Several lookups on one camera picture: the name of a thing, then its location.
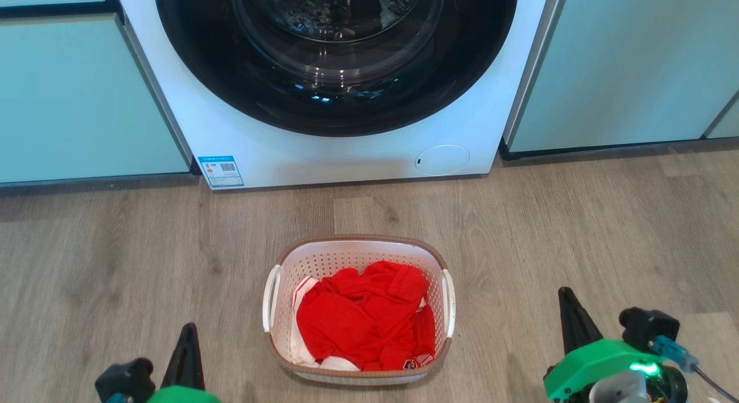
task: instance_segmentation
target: washing machine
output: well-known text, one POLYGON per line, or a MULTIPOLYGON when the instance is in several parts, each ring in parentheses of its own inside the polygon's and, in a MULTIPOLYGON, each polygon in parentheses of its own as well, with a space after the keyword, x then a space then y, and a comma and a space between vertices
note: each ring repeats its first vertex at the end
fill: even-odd
POLYGON ((547 19, 547 0, 120 1, 213 190, 488 173, 547 19))

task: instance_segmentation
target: door glass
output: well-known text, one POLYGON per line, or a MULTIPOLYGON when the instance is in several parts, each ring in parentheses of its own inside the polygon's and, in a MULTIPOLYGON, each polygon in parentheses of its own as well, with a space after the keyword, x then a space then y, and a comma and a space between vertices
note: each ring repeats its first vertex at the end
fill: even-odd
POLYGON ((349 93, 417 56, 443 7, 443 0, 233 1, 242 30, 275 65, 349 93))

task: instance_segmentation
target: white laundry basket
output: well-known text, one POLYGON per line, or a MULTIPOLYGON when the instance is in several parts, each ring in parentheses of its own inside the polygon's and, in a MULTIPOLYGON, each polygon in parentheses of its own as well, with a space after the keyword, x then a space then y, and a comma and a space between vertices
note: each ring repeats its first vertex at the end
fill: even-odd
POLYGON ((283 367, 304 379, 338 385, 398 385, 422 379, 449 352, 454 334, 454 283, 441 255, 424 242, 399 237, 344 235, 304 240, 288 248, 270 271, 262 300, 262 324, 283 367), (422 269, 430 282, 428 305, 436 325, 436 356, 422 368, 403 371, 333 371, 291 363, 290 322, 293 291, 306 276, 333 276, 343 268, 361 273, 378 260, 410 264, 422 269))

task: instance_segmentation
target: floor plank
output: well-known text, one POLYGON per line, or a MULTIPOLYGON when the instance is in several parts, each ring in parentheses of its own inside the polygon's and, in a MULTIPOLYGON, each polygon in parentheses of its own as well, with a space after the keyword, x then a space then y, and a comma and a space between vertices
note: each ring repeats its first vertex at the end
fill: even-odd
MULTIPOLYGON (((557 288, 604 335, 624 308, 680 316, 710 375, 739 376, 739 150, 496 166, 481 179, 213 193, 203 182, 0 193, 3 402, 96 401, 111 363, 147 356, 161 381, 183 324, 206 385, 248 401, 546 401, 562 358, 557 288), (296 240, 377 233, 435 246, 457 287, 441 371, 387 390, 283 372, 260 303, 296 240)), ((691 379, 695 401, 718 398, 691 379)))

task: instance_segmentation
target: blue connector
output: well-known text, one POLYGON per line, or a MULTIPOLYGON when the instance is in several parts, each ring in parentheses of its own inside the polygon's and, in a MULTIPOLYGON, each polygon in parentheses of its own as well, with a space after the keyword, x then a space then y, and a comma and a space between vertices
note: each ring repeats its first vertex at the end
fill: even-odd
POLYGON ((111 395, 105 403, 126 403, 126 398, 121 393, 111 395))
POLYGON ((691 355, 682 345, 674 342, 672 339, 660 335, 652 341, 649 341, 649 347, 660 356, 675 361, 680 369, 687 374, 695 371, 697 368, 697 358, 691 355))

